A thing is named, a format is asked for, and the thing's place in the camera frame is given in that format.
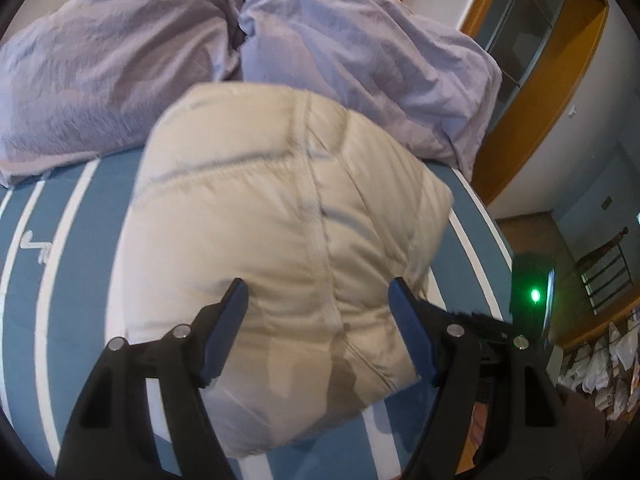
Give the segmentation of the pile of papers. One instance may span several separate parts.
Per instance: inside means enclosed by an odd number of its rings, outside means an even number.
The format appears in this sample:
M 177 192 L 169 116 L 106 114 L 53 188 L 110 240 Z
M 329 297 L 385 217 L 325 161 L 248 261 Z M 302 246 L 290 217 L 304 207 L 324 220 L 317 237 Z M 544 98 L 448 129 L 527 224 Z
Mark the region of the pile of papers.
M 580 394 L 610 422 L 639 408 L 639 309 L 610 323 L 593 344 L 566 354 L 556 380 Z

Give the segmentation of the beige puffer jacket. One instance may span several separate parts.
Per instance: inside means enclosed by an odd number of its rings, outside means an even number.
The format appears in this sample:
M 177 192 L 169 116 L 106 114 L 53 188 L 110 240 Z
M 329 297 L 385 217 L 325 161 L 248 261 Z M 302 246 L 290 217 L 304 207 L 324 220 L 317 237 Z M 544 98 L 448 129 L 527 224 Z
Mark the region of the beige puffer jacket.
M 107 324 L 154 340 L 243 280 L 250 300 L 203 401 L 224 452 L 262 454 L 411 386 L 390 282 L 424 295 L 454 199 L 369 118 L 270 84 L 198 84 L 146 144 Z

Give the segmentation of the blue white striped bedsheet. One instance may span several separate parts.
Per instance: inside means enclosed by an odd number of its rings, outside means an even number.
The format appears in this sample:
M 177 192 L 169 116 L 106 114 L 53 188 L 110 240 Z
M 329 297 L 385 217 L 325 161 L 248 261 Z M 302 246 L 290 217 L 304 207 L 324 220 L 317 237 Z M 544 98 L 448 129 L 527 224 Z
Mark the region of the blue white striped bedsheet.
M 1 193 L 1 405 L 52 471 L 78 394 L 122 330 L 107 305 L 139 151 L 61 169 Z M 456 312 L 509 313 L 512 254 L 456 170 L 433 166 L 454 209 L 428 274 L 428 300 Z M 409 463 L 436 392 L 395 393 L 318 438 L 232 463 L 241 479 L 390 479 Z

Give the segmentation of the dark wooden chair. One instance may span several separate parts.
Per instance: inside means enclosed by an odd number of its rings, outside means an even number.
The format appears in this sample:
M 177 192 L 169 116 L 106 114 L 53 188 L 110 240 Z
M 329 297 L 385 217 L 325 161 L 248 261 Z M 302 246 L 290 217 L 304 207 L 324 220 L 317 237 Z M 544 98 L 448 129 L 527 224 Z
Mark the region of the dark wooden chair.
M 610 240 L 576 262 L 576 271 L 594 313 L 601 311 L 634 284 L 622 247 L 628 232 L 625 226 Z

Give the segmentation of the right lavender pillow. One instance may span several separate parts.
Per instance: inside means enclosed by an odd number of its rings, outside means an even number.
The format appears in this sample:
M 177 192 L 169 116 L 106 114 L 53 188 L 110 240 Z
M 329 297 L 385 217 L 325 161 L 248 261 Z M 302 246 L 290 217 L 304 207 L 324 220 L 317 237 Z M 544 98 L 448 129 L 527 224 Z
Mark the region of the right lavender pillow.
M 471 37 L 400 0 L 244 0 L 245 81 L 316 92 L 472 177 L 502 83 Z

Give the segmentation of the lavender pillow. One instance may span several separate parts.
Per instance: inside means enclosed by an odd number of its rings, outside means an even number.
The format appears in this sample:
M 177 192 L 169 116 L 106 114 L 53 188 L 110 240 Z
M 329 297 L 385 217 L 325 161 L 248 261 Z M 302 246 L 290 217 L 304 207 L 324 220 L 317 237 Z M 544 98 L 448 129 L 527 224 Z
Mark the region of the lavender pillow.
M 471 37 L 400 0 L 244 0 L 245 81 L 316 92 L 472 177 L 502 83 Z
M 240 68 L 243 0 L 70 0 L 1 48 L 1 183 L 145 144 L 200 82 Z

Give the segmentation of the left lavender pillow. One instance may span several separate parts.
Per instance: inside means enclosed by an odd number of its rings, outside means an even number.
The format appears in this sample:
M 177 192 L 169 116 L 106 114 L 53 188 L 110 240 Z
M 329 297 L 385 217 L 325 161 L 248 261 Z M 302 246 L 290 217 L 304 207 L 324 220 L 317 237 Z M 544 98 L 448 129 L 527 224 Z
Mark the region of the left lavender pillow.
M 1 48 L 1 183 L 145 144 L 200 82 L 240 68 L 243 0 L 70 0 Z

